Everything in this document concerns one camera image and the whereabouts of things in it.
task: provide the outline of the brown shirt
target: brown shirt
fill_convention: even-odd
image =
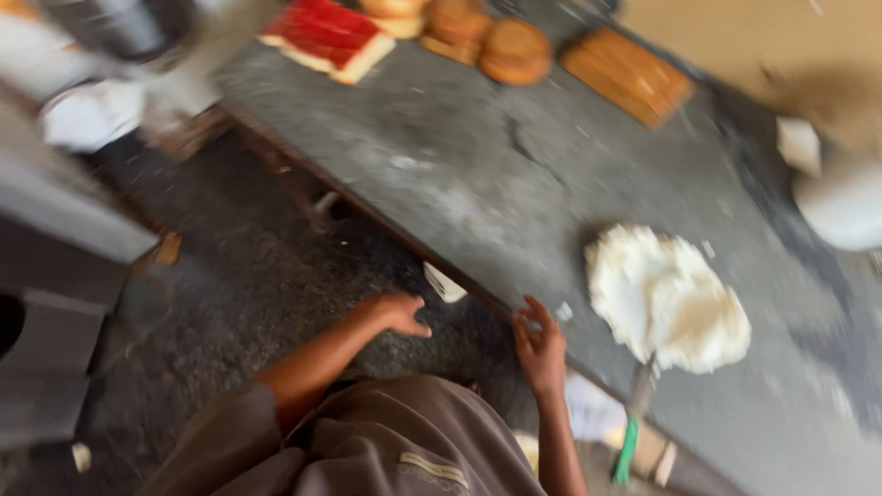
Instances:
[[[287,440],[274,404],[259,382],[215,400],[140,494],[545,494],[502,418],[447,380],[356,384]]]

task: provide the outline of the dark floor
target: dark floor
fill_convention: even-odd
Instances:
[[[7,454],[0,464],[0,481],[11,481],[6,494],[134,492],[171,451],[185,420],[213,396],[362,298],[395,289],[425,297],[418,318],[433,337],[383,334],[358,365],[377,376],[477,380],[510,425],[535,428],[532,396],[503,321],[468,297],[442,303],[422,276],[422,262],[357,215],[330,236],[311,234],[234,135],[183,165],[150,150],[129,163],[112,162],[104,172],[183,236],[180,261],[154,269],[150,282],[171,311],[93,382],[76,439],[92,449],[92,469],[76,472],[70,443]]]

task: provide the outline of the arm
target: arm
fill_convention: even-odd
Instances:
[[[293,427],[321,400],[331,382],[365,344],[384,329],[430,337],[431,330],[414,320],[423,300],[405,293],[371,297],[343,320],[295,349],[256,380],[276,396],[276,418],[282,430]]]
[[[539,408],[539,483],[549,496],[587,496],[564,401],[566,340],[539,300],[524,300],[529,306],[514,313],[512,328],[520,366]],[[527,330],[528,319],[539,322],[542,330]]]

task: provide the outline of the white container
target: white container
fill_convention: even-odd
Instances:
[[[825,164],[824,175],[802,177],[793,198],[815,233],[860,252],[882,246],[882,154],[878,147]]]

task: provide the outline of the hand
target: hand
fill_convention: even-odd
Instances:
[[[524,301],[529,306],[512,315],[520,368],[527,375],[536,399],[549,396],[563,399],[566,340],[545,305],[529,295],[524,296]],[[539,322],[542,331],[529,330],[528,319]]]
[[[356,305],[344,320],[362,322],[378,333],[391,329],[398,334],[431,337],[429,326],[414,320],[414,314],[424,305],[422,297],[408,293],[375,295]]]

